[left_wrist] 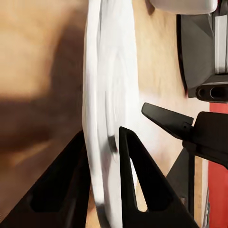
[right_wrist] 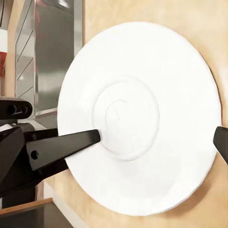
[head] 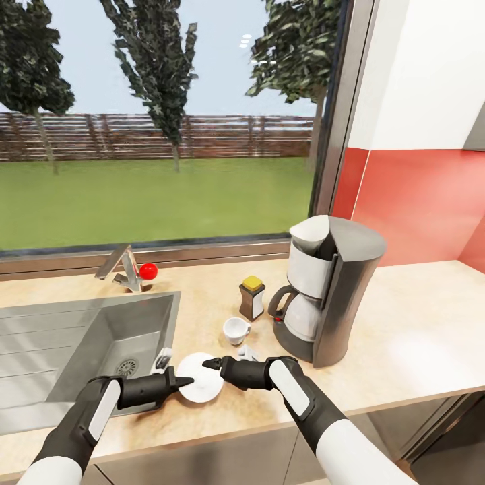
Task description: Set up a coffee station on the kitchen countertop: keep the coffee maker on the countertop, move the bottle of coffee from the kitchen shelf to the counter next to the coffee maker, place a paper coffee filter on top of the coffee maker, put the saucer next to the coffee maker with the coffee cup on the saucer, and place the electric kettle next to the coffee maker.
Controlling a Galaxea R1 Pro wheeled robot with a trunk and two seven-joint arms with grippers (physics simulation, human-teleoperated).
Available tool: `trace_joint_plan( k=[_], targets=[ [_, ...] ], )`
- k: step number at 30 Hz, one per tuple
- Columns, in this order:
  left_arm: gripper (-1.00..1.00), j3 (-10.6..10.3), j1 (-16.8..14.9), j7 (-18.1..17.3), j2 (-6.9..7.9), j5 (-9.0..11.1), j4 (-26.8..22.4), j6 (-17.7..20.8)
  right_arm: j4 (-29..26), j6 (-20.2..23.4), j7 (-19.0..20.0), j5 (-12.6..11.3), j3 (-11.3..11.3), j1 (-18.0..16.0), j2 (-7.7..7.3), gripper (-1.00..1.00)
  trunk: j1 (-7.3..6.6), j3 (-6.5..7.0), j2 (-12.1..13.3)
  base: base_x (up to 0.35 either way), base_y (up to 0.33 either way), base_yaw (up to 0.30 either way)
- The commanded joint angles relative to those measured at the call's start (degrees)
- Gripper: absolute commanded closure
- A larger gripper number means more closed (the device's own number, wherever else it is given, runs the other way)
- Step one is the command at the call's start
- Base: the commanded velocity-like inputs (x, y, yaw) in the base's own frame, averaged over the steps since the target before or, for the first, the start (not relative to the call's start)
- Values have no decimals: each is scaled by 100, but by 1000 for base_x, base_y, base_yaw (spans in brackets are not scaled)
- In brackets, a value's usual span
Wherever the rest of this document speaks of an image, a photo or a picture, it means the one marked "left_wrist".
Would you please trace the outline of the saucer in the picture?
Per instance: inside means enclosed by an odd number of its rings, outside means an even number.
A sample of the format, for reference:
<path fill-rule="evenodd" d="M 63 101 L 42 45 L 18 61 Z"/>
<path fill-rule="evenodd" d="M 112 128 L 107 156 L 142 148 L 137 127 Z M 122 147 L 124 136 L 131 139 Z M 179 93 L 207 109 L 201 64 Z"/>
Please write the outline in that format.
<path fill-rule="evenodd" d="M 119 128 L 139 136 L 132 0 L 89 0 L 88 4 L 82 126 L 100 228 L 123 228 Z M 136 192 L 137 174 L 130 162 Z"/>

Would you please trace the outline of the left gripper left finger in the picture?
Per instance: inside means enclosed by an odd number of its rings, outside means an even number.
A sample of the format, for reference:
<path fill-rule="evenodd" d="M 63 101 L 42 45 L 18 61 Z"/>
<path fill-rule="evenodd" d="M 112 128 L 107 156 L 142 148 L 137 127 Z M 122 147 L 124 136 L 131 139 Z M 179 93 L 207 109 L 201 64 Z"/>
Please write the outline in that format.
<path fill-rule="evenodd" d="M 81 130 L 0 223 L 0 228 L 85 228 L 90 184 Z"/>

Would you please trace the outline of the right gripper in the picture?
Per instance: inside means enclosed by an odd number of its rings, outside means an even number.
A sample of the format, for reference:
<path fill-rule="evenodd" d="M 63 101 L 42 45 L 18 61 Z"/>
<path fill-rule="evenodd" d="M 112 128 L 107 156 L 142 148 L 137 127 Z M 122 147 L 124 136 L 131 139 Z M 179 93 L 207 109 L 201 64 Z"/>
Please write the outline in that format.
<path fill-rule="evenodd" d="M 228 114 L 201 111 L 193 127 L 193 117 L 147 102 L 141 112 L 173 137 L 183 140 L 187 152 L 228 170 Z"/>

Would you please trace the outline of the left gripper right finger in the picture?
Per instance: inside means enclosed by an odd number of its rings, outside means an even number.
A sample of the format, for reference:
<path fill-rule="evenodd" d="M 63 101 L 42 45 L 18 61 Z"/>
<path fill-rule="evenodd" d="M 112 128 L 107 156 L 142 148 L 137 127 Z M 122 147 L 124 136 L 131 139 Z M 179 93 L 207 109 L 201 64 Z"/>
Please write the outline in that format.
<path fill-rule="evenodd" d="M 137 134 L 120 127 L 123 228 L 199 228 Z M 147 211 L 137 207 L 132 159 Z"/>

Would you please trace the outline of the coffee cup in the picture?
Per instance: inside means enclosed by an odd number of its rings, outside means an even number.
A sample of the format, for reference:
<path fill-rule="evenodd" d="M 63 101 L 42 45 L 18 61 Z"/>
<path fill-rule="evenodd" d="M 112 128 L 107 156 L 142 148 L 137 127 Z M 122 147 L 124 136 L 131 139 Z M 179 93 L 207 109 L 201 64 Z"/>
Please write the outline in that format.
<path fill-rule="evenodd" d="M 158 10 L 181 15 L 208 14 L 217 9 L 218 0 L 149 0 Z"/>

